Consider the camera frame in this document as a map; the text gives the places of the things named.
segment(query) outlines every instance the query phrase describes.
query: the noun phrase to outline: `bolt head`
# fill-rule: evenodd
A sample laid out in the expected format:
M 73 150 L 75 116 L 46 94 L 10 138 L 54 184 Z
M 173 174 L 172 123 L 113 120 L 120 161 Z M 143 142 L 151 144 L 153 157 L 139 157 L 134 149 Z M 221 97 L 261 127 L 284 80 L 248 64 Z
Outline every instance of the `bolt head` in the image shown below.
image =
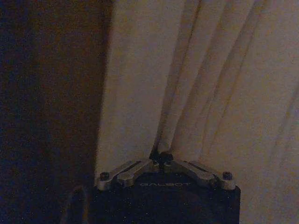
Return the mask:
M 212 189 L 215 189 L 215 188 L 217 188 L 218 183 L 217 183 L 217 181 L 216 181 L 215 179 L 211 179 L 211 180 L 209 181 L 209 185 L 210 185 L 210 187 L 211 187 Z
M 230 180 L 233 179 L 233 174 L 231 172 L 228 172 L 228 171 L 223 172 L 222 176 L 223 176 L 223 179 L 227 180 L 227 181 L 230 181 Z
M 101 174 L 100 174 L 100 180 L 101 181 L 106 181 L 106 180 L 108 180 L 109 179 L 109 173 L 108 172 L 102 172 Z

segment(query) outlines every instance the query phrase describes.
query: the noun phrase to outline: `silver metal arm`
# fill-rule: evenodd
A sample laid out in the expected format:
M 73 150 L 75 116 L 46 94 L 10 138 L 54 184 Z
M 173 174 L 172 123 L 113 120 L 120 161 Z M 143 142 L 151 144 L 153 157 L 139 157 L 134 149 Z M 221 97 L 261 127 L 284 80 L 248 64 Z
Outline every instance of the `silver metal arm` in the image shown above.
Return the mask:
M 192 161 L 189 162 L 192 165 L 195 165 L 197 167 L 200 167 L 204 170 L 206 170 L 207 172 L 213 174 L 214 176 L 217 177 L 217 179 L 220 181 L 221 183 L 221 188 L 225 189 L 225 190 L 234 190 L 235 189 L 235 179 L 233 178 L 232 174 L 230 172 L 219 172 L 213 168 L 210 168 L 198 161 Z
M 109 173 L 102 173 L 106 175 L 106 178 L 102 178 L 101 176 L 97 179 L 97 187 L 99 190 L 109 190 L 111 188 L 111 184 L 115 181 L 115 177 L 121 173 L 122 171 L 126 170 L 130 166 L 132 166 L 136 161 L 128 161 L 122 164 L 120 167 L 117 167 L 113 171 Z
M 153 171 L 154 162 L 150 159 L 142 160 L 136 166 L 132 167 L 126 172 L 122 172 L 117 176 L 117 182 L 120 183 L 123 187 L 130 187 L 134 185 L 134 181 L 141 174 L 145 172 Z
M 164 162 L 161 167 L 163 167 L 162 172 L 182 172 L 202 187 L 220 186 L 225 190 L 235 189 L 235 180 L 230 172 L 221 173 L 197 161 L 171 160 Z M 101 173 L 97 179 L 97 187 L 99 190 L 109 190 L 116 182 L 125 188 L 130 187 L 143 173 L 157 172 L 161 167 L 159 163 L 150 159 L 129 161 L 109 173 Z

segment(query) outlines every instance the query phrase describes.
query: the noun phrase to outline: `curtain fold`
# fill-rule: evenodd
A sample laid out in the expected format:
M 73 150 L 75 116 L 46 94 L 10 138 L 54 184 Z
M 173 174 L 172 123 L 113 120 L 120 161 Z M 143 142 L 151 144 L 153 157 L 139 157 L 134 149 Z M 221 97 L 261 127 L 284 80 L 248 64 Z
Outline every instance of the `curtain fold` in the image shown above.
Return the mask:
M 232 170 L 241 223 L 299 222 L 298 11 L 296 1 L 202 1 L 165 94 L 159 151 Z
M 299 222 L 299 4 L 120 1 L 96 177 L 152 146 L 233 172 L 243 224 Z

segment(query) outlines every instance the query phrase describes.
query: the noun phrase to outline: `curtain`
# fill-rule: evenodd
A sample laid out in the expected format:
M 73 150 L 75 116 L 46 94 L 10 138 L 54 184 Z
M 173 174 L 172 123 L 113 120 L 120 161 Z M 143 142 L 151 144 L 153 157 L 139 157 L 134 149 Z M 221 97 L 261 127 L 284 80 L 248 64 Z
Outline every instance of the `curtain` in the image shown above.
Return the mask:
M 172 21 L 160 24 L 164 36 L 152 34 L 156 38 L 151 39 L 167 42 L 159 45 L 163 69 L 160 65 L 155 72 L 142 70 L 127 83 L 121 80 L 124 72 L 117 70 L 121 78 L 115 80 L 126 89 L 117 87 L 123 103 L 113 106 L 108 97 L 113 85 L 106 82 L 104 105 L 119 112 L 117 117 L 110 114 L 107 122 L 126 122 L 119 122 L 118 129 L 101 124 L 96 172 L 113 166 L 107 163 L 147 156 L 157 145 L 160 152 L 171 151 L 177 158 L 232 171 L 242 191 L 240 223 L 298 223 L 299 4 L 191 0 L 176 6 L 176 11 L 171 5 L 166 8 Z M 157 31 L 138 28 L 145 35 Z M 157 51 L 150 50 L 149 56 Z M 110 58 L 113 68 L 115 57 Z M 127 59 L 129 65 L 135 62 Z M 149 77 L 154 79 L 145 82 Z M 155 91 L 140 94 L 152 87 Z M 142 119 L 136 118 L 136 110 Z M 105 120 L 105 109 L 102 114 Z M 113 131 L 106 132 L 108 126 Z

